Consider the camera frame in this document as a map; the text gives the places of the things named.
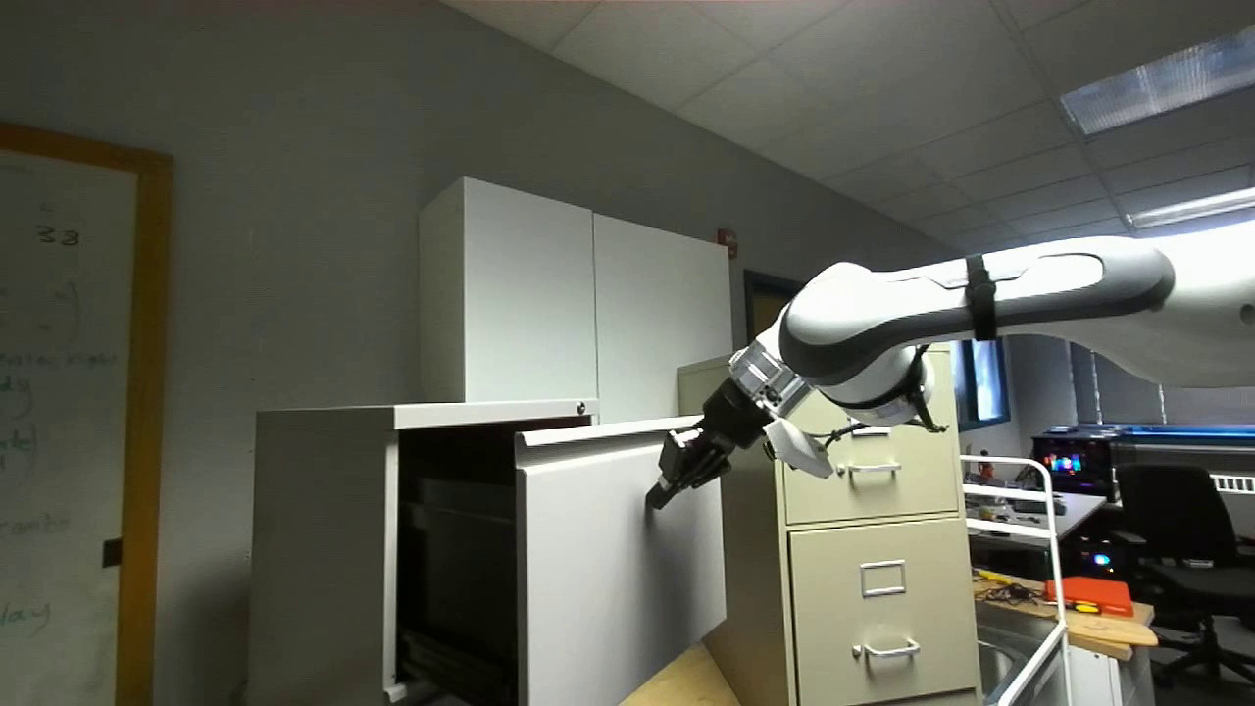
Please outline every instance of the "drawer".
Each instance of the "drawer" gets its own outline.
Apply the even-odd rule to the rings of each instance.
[[[887,516],[956,516],[961,463],[955,402],[935,403],[945,431],[918,423],[854,429],[828,449],[830,478],[816,478],[779,463],[783,522],[841,522]],[[851,415],[821,397],[794,414],[807,435],[828,435]]]
[[[961,517],[790,533],[796,703],[978,690]]]

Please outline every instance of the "whiteboard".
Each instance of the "whiteboard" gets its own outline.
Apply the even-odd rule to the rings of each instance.
[[[149,703],[164,185],[0,127],[0,703]]]

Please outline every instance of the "ceiling light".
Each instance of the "ceiling light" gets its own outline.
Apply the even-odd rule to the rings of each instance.
[[[1168,210],[1130,214],[1126,223],[1130,228],[1165,228],[1165,223],[1211,220],[1211,216],[1251,214],[1251,210],[1255,210],[1255,189],[1240,189],[1240,193],[1217,193],[1210,202],[1183,202],[1183,206],[1168,206]]]
[[[1255,84],[1255,29],[1183,48],[1132,71],[1068,91],[1059,104],[1083,134],[1147,123]]]

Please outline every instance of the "filing cabinet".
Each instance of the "filing cabinet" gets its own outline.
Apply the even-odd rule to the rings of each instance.
[[[705,643],[744,706],[979,703],[948,348],[927,365],[945,431],[854,429],[812,397],[794,423],[847,431],[830,478],[765,442],[721,476],[731,615]]]

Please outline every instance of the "office chair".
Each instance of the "office chair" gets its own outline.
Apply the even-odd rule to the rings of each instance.
[[[1190,627],[1196,639],[1163,635],[1183,652],[1157,669],[1168,688],[1182,671],[1210,680],[1234,671],[1255,682],[1255,657],[1220,649],[1217,615],[1255,615],[1255,561],[1240,559],[1240,538],[1203,466],[1117,466],[1123,541],[1132,555],[1132,597],[1157,610],[1157,626]]]

